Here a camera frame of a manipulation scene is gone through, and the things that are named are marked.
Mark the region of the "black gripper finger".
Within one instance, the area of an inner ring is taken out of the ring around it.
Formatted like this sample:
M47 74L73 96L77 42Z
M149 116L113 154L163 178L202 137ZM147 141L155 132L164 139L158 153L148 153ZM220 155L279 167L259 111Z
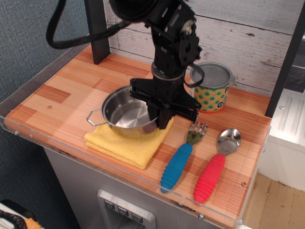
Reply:
M169 109L160 109L159 129L165 129L173 116L175 116L175 111Z
M147 102L147 111L149 116L149 123L154 125L156 128L159 128L159 108L152 102Z

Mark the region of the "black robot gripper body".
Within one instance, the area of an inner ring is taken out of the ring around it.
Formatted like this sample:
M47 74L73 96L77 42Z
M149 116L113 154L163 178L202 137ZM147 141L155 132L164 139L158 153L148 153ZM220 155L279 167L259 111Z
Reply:
M173 79L160 79L153 76L152 79L132 78L131 96L140 100L152 101L160 109L169 109L193 122L197 120L201 105L189 95L183 84L181 76Z

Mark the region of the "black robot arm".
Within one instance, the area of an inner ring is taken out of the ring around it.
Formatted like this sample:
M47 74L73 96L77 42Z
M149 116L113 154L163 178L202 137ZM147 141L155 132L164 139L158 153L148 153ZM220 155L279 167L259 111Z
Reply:
M185 73L200 58L194 12L183 0L111 0L113 12L125 23L143 22L151 28L155 47L152 79L133 78L131 95L148 105L160 129L175 115L196 121L201 105L187 94Z

